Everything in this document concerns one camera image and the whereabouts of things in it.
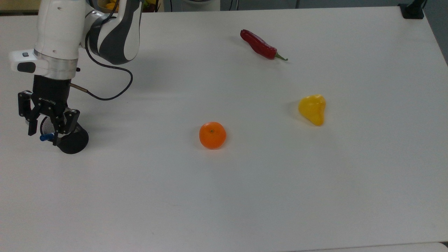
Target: blue handle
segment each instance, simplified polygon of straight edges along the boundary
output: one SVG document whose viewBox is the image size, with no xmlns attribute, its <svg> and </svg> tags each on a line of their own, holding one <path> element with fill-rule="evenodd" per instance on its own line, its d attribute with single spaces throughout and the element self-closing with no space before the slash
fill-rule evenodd
<svg viewBox="0 0 448 252">
<path fill-rule="evenodd" d="M 48 133 L 48 134 L 44 134 L 44 135 L 40 136 L 39 139 L 43 142 L 43 141 L 47 141 L 47 140 L 53 140 L 54 137 L 55 137 L 54 133 Z"/>
</svg>

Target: chili pepper stem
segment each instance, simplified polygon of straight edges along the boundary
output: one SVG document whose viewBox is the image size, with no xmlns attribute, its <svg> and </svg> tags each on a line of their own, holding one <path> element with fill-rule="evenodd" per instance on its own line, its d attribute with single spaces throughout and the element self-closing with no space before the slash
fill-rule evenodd
<svg viewBox="0 0 448 252">
<path fill-rule="evenodd" d="M 288 59 L 283 58 L 283 57 L 280 56 L 280 54 L 278 54 L 278 53 L 276 53 L 274 57 L 279 58 L 279 59 L 284 60 L 284 61 L 288 61 Z"/>
</svg>

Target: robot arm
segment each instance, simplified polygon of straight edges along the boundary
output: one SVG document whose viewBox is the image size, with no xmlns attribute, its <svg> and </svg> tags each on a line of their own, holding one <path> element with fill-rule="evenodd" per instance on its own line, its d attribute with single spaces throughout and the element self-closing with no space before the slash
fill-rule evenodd
<svg viewBox="0 0 448 252">
<path fill-rule="evenodd" d="M 115 65 L 134 59 L 143 1 L 121 0 L 116 17 L 94 10 L 85 0 L 41 1 L 34 49 L 9 54 L 12 70 L 34 74 L 33 91 L 18 94 L 19 115 L 29 124 L 28 135 L 37 132 L 37 119 L 44 115 L 42 141 L 69 154 L 87 145 L 88 134 L 77 122 L 79 111 L 67 105 L 71 79 L 79 71 L 79 46 Z"/>
</svg>

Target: floor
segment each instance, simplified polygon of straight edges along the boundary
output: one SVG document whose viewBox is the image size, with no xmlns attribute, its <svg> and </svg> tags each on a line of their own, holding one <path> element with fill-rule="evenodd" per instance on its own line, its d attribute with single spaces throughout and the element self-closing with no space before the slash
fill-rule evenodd
<svg viewBox="0 0 448 252">
<path fill-rule="evenodd" d="M 181 11 L 182 0 L 172 0 L 173 11 Z M 235 9 L 236 0 L 220 0 L 221 11 L 228 11 L 230 3 Z M 412 0 L 300 0 L 299 8 L 374 7 L 410 4 Z M 165 11 L 170 10 L 170 0 L 164 0 Z M 296 0 L 240 0 L 239 10 L 293 9 Z M 428 0 L 425 14 L 448 64 L 448 0 Z"/>
</svg>

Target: table surface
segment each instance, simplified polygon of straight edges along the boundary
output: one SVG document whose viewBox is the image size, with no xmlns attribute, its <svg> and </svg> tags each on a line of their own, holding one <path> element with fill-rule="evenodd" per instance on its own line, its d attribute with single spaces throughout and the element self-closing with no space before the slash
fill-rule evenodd
<svg viewBox="0 0 448 252">
<path fill-rule="evenodd" d="M 36 17 L 0 17 L 3 251 L 298 251 L 448 240 L 448 68 L 398 7 L 144 13 L 134 83 L 72 90 L 90 141 L 27 136 L 9 70 Z M 248 29 L 289 61 L 252 51 Z M 80 50 L 73 83 L 124 72 Z M 326 121 L 297 112 L 320 93 Z M 224 125 L 219 150 L 200 126 Z"/>
</svg>

